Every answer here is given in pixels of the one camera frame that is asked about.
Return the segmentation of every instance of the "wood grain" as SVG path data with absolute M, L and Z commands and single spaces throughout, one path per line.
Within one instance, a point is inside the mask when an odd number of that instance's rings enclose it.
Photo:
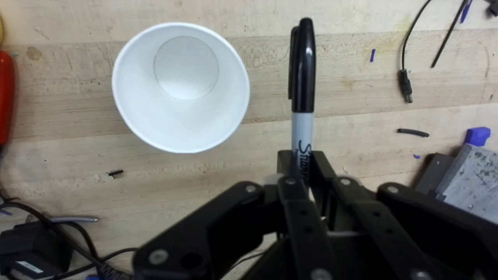
M 100 252 L 140 246 L 237 181 L 263 182 L 290 146 L 288 33 L 312 16 L 318 33 L 316 149 L 340 174 L 375 190 L 411 184 L 431 153 L 450 153 L 470 126 L 497 128 L 498 22 L 475 2 L 439 65 L 430 69 L 458 5 L 435 2 L 408 47 L 414 104 L 399 93 L 399 48 L 420 2 L 0 0 L 5 50 L 16 58 L 13 142 L 0 179 L 49 213 L 98 215 L 87 226 Z M 195 156 L 161 153 L 123 123 L 111 90 L 114 59 L 136 33 L 161 22 L 214 28 L 242 55 L 251 106 L 221 146 Z M 397 128 L 430 139 L 397 135 Z M 498 149 L 492 139 L 491 149 Z M 112 170 L 125 176 L 112 179 Z M 10 229 L 24 216 L 2 218 Z M 129 268 L 129 258 L 117 261 Z

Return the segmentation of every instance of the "screw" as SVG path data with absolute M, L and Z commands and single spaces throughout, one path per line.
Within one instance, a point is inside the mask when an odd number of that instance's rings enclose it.
M 400 193 L 400 190 L 397 187 L 392 187 L 392 185 L 388 187 L 388 191 L 389 193 Z
M 350 179 L 347 179 L 347 177 L 343 177 L 343 179 L 341 179 L 341 184 L 343 184 L 343 185 L 350 185 L 350 184 L 352 184 L 352 181 L 350 181 Z
M 167 263 L 168 257 L 170 257 L 168 251 L 157 249 L 157 251 L 151 252 L 150 263 L 154 265 L 154 266 L 159 266 L 159 265 Z
M 285 179 L 285 184 L 288 184 L 288 185 L 294 185 L 294 184 L 298 184 L 298 181 L 296 181 L 296 179 L 293 179 L 293 177 L 288 177 L 288 179 Z
M 413 280 L 433 280 L 433 277 L 428 272 L 419 271 L 419 269 L 411 272 L 411 279 Z
M 327 269 L 318 268 L 312 271 L 312 280 L 332 280 L 332 275 Z
M 248 193 L 254 193 L 254 191 L 257 191 L 257 188 L 256 188 L 254 185 L 248 185 L 248 187 L 246 187 L 246 191 L 248 191 Z

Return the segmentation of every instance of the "paper cup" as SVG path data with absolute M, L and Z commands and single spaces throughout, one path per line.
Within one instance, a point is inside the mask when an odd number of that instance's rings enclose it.
M 249 106 L 249 78 L 235 48 L 212 30 L 164 23 L 133 37 L 114 64 L 115 104 L 143 142 L 201 153 L 228 140 Z

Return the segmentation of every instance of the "red object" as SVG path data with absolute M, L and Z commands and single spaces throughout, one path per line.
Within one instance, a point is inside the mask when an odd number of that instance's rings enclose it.
M 13 111 L 14 111 L 14 61 L 0 51 L 0 146 L 10 140 Z

